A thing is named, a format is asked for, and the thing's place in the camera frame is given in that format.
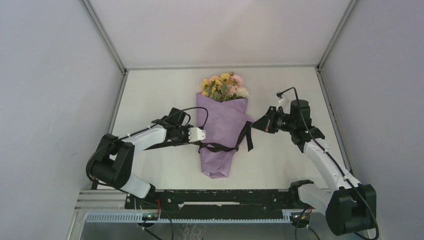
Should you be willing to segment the purple pink wrapping paper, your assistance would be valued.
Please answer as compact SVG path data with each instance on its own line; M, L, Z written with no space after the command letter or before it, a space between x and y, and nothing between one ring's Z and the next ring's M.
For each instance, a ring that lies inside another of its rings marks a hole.
M218 102L198 93L196 104L197 123L206 131L198 150L201 172L211 179L227 178L243 140L247 141L248 151L254 147L253 119L246 114L248 99Z

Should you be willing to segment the white fake flower stem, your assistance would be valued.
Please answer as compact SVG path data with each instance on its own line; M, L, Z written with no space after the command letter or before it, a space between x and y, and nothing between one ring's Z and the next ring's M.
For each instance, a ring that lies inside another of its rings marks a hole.
M239 87L236 89L234 94L237 98L247 98L249 96L249 91L245 87Z

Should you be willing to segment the pink bud fake flower stem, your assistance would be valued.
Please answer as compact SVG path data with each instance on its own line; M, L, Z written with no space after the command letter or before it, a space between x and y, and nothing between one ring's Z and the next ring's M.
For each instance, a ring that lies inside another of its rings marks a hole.
M237 74L230 75L227 86L229 94L233 96L236 94L237 89L243 86L243 79Z

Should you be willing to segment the yellow fake flower stem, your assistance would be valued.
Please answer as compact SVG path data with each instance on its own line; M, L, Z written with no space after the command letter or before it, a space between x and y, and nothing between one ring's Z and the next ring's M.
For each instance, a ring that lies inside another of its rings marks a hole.
M214 80L212 83L208 83L208 79L204 79L201 82L200 94L213 99L217 102L226 102L233 99L233 95L229 94L228 80L230 78L229 73L223 73L219 79Z

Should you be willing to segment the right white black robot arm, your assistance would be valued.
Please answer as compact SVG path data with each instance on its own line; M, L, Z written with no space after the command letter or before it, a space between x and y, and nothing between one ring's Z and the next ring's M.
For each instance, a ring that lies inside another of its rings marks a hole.
M325 216L326 223L336 236L355 234L374 229L374 239L380 237L377 223L377 193L370 184L362 184L345 166L340 165L321 130L312 125L310 106L306 100L293 100L290 112L281 106L271 106L251 127L265 133L287 132L292 142L314 164L328 186L319 188L311 180L299 180L290 185L289 203L295 208L305 204Z

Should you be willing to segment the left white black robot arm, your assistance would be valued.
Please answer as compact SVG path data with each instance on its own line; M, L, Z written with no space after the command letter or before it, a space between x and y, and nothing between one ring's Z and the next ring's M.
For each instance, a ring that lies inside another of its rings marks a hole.
M189 117L185 109L173 107L168 115L153 120L144 129L122 137L105 134L86 164L87 178L137 197L138 204L145 209L153 207L157 200L152 192L155 187L132 172L134 156L146 150L199 145L207 136L205 126L183 123Z

